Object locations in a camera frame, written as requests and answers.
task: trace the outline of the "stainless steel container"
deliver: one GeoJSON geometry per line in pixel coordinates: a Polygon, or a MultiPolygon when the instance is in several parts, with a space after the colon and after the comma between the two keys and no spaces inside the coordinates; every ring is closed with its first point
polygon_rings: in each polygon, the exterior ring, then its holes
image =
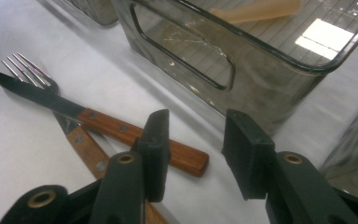
{"type": "Polygon", "coordinates": [[[358,115],[321,171],[331,186],[358,197],[358,115]]]}
{"type": "Polygon", "coordinates": [[[267,133],[358,44],[358,1],[305,0],[296,14],[236,24],[209,10],[251,2],[112,2],[136,51],[217,111],[243,111],[267,133]]]}
{"type": "Polygon", "coordinates": [[[53,0],[78,21],[86,25],[103,28],[113,26],[117,21],[115,7],[111,0],[53,0]]]}

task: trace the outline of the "white surface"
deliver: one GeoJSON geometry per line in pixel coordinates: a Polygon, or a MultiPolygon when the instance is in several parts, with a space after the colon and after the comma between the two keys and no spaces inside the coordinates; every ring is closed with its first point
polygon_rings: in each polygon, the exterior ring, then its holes
{"type": "MultiPolygon", "coordinates": [[[[220,153],[224,118],[177,85],[159,86],[153,78],[167,77],[131,50],[119,24],[90,29],[42,1],[0,0],[0,60],[18,51],[83,106],[140,127],[150,113],[170,109],[171,138],[211,157],[202,178],[169,169],[158,209],[171,223],[268,223],[265,202],[242,199],[220,153]]],[[[7,71],[1,63],[0,71],[7,71]]],[[[358,47],[274,136],[277,150],[301,153],[319,167],[357,111],[358,47]]],[[[110,155],[126,148],[99,141],[110,155]]],[[[30,189],[57,184],[73,192],[93,180],[51,112],[0,87],[0,218],[30,189]]]]}

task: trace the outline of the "brass rivet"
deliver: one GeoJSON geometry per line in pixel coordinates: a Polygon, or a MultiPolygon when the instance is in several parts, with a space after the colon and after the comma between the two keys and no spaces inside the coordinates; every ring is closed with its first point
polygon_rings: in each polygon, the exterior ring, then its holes
{"type": "Polygon", "coordinates": [[[30,198],[28,201],[28,206],[32,208],[40,208],[54,201],[55,197],[56,192],[54,190],[43,190],[34,194],[30,198]]]}
{"type": "Polygon", "coordinates": [[[301,164],[303,162],[300,157],[294,154],[284,155],[284,159],[292,164],[301,164]]]}
{"type": "Polygon", "coordinates": [[[118,157],[117,160],[118,162],[125,164],[135,161],[135,157],[129,154],[125,154],[118,157]]]}

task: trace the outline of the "fork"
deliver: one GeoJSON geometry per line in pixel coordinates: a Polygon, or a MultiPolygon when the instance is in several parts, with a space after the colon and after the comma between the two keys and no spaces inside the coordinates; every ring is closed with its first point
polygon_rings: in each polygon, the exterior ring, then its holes
{"type": "MultiPolygon", "coordinates": [[[[16,74],[16,72],[14,72],[14,70],[11,69],[7,63],[4,63],[4,65],[8,67],[9,71],[12,74],[14,73],[13,76],[18,77],[18,79],[21,81],[30,82],[38,88],[45,89],[49,91],[47,93],[52,93],[51,95],[56,95],[59,93],[58,84],[49,75],[47,75],[34,63],[30,62],[21,54],[19,54],[21,59],[15,54],[13,56],[24,67],[24,69],[22,69],[18,64],[16,64],[12,59],[8,59],[11,63],[13,63],[17,70],[21,72],[21,76],[23,76],[24,78],[16,74]]],[[[108,115],[92,110],[90,108],[81,106],[81,111],[77,112],[80,113],[76,114],[76,121],[81,123],[80,127],[84,126],[92,130],[96,130],[99,133],[116,138],[117,140],[130,147],[135,143],[136,139],[142,135],[143,132],[142,128],[129,124],[120,119],[112,118],[108,115]]],[[[59,122],[60,119],[64,119],[64,117],[58,116],[59,122]]],[[[204,174],[209,162],[209,155],[207,153],[173,140],[170,140],[169,144],[171,152],[171,166],[196,177],[201,177],[204,174]]],[[[96,162],[100,164],[98,166],[99,168],[104,168],[104,161],[96,162]]]]}
{"type": "MultiPolygon", "coordinates": [[[[60,88],[58,84],[42,69],[36,66],[33,62],[25,58],[22,54],[13,54],[13,57],[21,64],[22,69],[14,60],[10,57],[7,59],[16,67],[21,73],[16,73],[7,63],[1,61],[10,73],[20,81],[26,81],[34,84],[36,87],[43,88],[46,91],[50,91],[53,94],[59,94],[60,88]]],[[[90,134],[79,123],[67,119],[65,116],[52,111],[57,121],[60,123],[62,130],[64,131],[68,141],[71,143],[76,153],[82,159],[82,161],[88,166],[91,173],[95,178],[103,178],[109,157],[103,151],[103,149],[95,142],[90,134]]],[[[146,224],[158,223],[167,224],[168,221],[159,211],[153,206],[153,204],[145,202],[145,221],[146,224]]]]}

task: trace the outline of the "wooden handle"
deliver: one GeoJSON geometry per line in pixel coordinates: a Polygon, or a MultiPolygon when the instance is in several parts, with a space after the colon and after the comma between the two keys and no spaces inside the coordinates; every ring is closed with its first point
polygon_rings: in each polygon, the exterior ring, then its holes
{"type": "MultiPolygon", "coordinates": [[[[142,128],[89,108],[77,119],[92,130],[114,137],[128,146],[132,146],[143,131],[142,128]]],[[[208,154],[173,140],[170,140],[170,149],[171,166],[196,177],[204,174],[209,162],[208,154]]]]}
{"type": "Polygon", "coordinates": [[[103,149],[81,126],[68,133],[66,138],[95,178],[101,179],[109,162],[103,149]]]}
{"type": "MultiPolygon", "coordinates": [[[[104,177],[109,157],[95,140],[81,126],[66,135],[77,155],[86,164],[95,178],[104,177]]],[[[146,224],[168,224],[153,204],[145,202],[146,224]]]]}

